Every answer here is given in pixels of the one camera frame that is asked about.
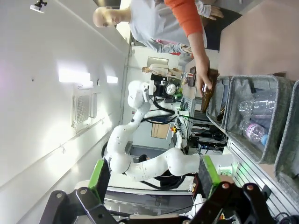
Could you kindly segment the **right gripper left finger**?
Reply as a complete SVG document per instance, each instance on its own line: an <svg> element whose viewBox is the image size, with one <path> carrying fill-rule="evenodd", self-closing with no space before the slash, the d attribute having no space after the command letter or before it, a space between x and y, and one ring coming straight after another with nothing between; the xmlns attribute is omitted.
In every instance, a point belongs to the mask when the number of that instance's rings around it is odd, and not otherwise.
<svg viewBox="0 0 299 224"><path fill-rule="evenodd" d="M103 205L110 176L107 160L98 160L87 187L51 193L39 224L74 224L79 216L87 216L92 224L111 224Z"/></svg>

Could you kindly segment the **orange sleeved right forearm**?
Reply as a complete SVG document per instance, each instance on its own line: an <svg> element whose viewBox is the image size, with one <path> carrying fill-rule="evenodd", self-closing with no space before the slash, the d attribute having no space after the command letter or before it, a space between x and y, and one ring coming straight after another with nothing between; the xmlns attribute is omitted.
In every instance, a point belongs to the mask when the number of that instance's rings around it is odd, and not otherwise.
<svg viewBox="0 0 299 224"><path fill-rule="evenodd" d="M201 18L194 0L164 0L178 20L189 40L196 62L197 71L208 70L208 58L205 53Z"/></svg>

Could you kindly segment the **wooden board panel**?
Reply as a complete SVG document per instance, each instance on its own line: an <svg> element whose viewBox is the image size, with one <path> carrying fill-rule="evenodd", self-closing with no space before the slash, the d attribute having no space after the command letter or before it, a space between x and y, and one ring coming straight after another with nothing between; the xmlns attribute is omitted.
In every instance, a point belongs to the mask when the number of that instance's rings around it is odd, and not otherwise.
<svg viewBox="0 0 299 224"><path fill-rule="evenodd" d="M151 129L151 137L167 139L169 130L170 124L153 124Z"/></svg>

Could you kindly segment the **orange person right hand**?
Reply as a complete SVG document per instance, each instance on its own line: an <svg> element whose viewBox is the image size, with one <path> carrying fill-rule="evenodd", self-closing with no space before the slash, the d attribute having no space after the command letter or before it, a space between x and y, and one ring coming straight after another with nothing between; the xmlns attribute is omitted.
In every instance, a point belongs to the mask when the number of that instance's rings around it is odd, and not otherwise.
<svg viewBox="0 0 299 224"><path fill-rule="evenodd" d="M196 64L196 80L197 80L197 89L202 90L202 87L205 85L208 89L212 89L212 81L209 77L209 63L197 63Z"/></svg>

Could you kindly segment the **person in grey sweater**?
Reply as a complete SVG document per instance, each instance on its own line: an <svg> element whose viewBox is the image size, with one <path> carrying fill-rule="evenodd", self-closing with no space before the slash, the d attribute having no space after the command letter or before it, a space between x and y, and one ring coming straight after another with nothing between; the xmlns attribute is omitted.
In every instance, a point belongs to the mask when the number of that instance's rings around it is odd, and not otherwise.
<svg viewBox="0 0 299 224"><path fill-rule="evenodd" d="M99 7L93 22L99 28L127 22L135 40L157 53L185 54L181 46L190 46L172 10L155 0L131 0L128 8L119 10Z"/></svg>

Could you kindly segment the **grey fabric bottle basket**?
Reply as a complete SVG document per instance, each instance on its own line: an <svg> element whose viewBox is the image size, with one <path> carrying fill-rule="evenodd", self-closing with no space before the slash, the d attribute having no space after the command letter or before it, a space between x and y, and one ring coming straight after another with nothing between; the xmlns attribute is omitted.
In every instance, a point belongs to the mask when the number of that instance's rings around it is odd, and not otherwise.
<svg viewBox="0 0 299 224"><path fill-rule="evenodd" d="M214 94L210 99L209 106L206 112L209 120L218 128L224 129L225 116L222 121L217 121L216 118L222 107L226 107L228 101L228 93L230 87L231 77L219 76L215 86Z"/></svg>

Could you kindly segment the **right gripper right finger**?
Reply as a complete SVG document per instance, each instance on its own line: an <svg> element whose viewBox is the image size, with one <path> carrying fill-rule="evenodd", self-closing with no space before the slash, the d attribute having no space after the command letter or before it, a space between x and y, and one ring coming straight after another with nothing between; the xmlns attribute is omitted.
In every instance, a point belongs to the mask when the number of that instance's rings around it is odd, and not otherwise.
<svg viewBox="0 0 299 224"><path fill-rule="evenodd" d="M190 224L273 224L264 193L255 183L221 181L209 156L199 162L199 193L206 201Z"/></svg>

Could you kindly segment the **distant standing person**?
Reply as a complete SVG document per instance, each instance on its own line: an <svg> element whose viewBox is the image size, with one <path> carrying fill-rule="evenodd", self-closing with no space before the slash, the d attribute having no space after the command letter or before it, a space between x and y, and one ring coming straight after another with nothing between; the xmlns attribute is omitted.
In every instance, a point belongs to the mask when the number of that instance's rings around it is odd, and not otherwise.
<svg viewBox="0 0 299 224"><path fill-rule="evenodd" d="M152 73L163 77L175 76L178 78L181 78L183 73L182 70L179 70L177 68L171 69L168 65L164 64L151 64L149 67L142 67L142 72Z"/></svg>

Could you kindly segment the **ceiling air conditioner vent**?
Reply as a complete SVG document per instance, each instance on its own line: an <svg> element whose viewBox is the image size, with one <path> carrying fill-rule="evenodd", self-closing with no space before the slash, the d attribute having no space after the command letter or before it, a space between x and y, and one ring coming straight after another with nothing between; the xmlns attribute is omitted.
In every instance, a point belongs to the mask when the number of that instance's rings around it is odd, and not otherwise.
<svg viewBox="0 0 299 224"><path fill-rule="evenodd" d="M81 132L97 117L98 94L73 95L71 126L76 133Z"/></svg>

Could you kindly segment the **grey fabric can basket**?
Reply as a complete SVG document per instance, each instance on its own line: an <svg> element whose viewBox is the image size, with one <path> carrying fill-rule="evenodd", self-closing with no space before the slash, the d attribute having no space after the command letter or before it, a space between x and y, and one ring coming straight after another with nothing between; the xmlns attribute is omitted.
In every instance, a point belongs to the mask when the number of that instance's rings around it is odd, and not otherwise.
<svg viewBox="0 0 299 224"><path fill-rule="evenodd" d="M293 86L274 175L281 188L299 207L299 80Z"/></svg>

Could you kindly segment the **ceiling light panel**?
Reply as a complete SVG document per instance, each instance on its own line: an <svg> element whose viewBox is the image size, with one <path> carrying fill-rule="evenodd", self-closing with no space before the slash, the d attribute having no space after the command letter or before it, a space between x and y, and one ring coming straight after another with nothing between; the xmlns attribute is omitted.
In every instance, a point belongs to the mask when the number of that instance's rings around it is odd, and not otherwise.
<svg viewBox="0 0 299 224"><path fill-rule="evenodd" d="M85 66L58 63L58 80L61 83L74 84L78 89L90 89L93 87L91 74L87 71Z"/></svg>

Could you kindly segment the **pink label plastic bottle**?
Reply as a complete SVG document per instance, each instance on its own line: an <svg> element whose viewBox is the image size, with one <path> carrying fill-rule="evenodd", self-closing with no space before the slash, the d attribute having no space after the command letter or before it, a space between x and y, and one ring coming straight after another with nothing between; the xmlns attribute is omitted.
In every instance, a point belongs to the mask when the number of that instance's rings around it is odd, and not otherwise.
<svg viewBox="0 0 299 224"><path fill-rule="evenodd" d="M247 137L251 142L260 142L263 146L266 145L269 137L262 126L257 123L253 123L250 120L244 119L240 122L240 131L243 136Z"/></svg>

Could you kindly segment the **beige vest person hand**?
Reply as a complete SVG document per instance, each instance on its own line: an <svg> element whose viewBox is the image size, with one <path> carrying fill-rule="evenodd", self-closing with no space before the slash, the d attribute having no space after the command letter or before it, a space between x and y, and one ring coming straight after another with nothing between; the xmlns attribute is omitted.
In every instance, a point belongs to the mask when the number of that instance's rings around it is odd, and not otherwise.
<svg viewBox="0 0 299 224"><path fill-rule="evenodd" d="M217 18L223 18L223 17L224 15L219 7L211 6L210 15L208 17L209 19L217 20Z"/></svg>

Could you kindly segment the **brown glass bottle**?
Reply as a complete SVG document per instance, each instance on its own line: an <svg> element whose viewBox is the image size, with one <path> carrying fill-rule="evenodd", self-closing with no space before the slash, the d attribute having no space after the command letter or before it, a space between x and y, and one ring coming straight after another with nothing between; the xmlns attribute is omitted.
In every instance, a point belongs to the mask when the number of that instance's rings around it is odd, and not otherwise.
<svg viewBox="0 0 299 224"><path fill-rule="evenodd" d="M212 98L215 90L215 86L217 83L217 78L218 78L218 70L215 69L209 69L208 70L208 77L210 81L212 82L212 88L209 89L206 84L202 87L202 102L201 102L201 111L203 113L206 113L210 99Z"/></svg>
<svg viewBox="0 0 299 224"><path fill-rule="evenodd" d="M217 121L220 122L220 121L223 120L223 118L224 118L224 114L225 114L225 109L226 109L225 106L221 108L221 110L220 110L220 112L219 112L219 114L218 114L218 116L217 116L217 118L216 118Z"/></svg>

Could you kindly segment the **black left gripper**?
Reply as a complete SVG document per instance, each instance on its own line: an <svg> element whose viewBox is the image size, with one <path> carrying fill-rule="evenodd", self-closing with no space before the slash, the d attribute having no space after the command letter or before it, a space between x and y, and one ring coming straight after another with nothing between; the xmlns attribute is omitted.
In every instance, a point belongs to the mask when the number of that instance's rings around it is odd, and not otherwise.
<svg viewBox="0 0 299 224"><path fill-rule="evenodd" d="M161 75L151 75L151 81L154 81L154 90L153 96L162 96L165 85L162 84L163 81L166 81L166 78ZM174 99L181 99L183 97L182 90L176 91L174 94Z"/></svg>

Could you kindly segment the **clear crushed plastic bottle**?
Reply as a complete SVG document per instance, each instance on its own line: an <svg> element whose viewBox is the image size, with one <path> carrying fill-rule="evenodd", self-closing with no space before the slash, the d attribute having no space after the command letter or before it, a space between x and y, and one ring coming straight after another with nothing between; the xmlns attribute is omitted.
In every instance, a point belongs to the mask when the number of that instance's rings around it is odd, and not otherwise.
<svg viewBox="0 0 299 224"><path fill-rule="evenodd" d="M276 104L276 92L259 91L251 94L239 103L239 112L248 118L268 119L273 115Z"/></svg>

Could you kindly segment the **aluminium table frame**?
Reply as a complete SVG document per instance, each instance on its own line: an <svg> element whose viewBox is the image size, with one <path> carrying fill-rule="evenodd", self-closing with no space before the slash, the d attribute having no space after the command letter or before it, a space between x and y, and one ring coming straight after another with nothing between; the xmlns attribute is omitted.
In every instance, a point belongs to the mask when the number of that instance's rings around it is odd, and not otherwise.
<svg viewBox="0 0 299 224"><path fill-rule="evenodd" d="M237 186L253 182L260 189L264 186L269 187L271 195L266 203L273 217L278 216L278 219L282 219L284 217L282 212L288 215L299 215L299 205L296 205L276 182L273 176L273 165L255 163L231 139L228 140L227 147L236 159L233 180Z"/></svg>

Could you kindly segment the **grey fabric plastic basket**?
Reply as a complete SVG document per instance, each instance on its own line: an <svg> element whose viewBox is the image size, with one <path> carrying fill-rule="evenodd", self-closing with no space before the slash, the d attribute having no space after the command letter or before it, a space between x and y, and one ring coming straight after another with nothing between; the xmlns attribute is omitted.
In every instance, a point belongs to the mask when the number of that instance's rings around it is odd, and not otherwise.
<svg viewBox="0 0 299 224"><path fill-rule="evenodd" d="M230 81L224 129L253 161L273 164L278 154L289 111L292 89L295 82L275 75L233 76ZM239 103L251 94L259 91L276 92L276 104L273 115L268 119L244 117L239 112ZM253 143L240 131L240 122L250 120L262 126L268 134L265 146L260 142Z"/></svg>

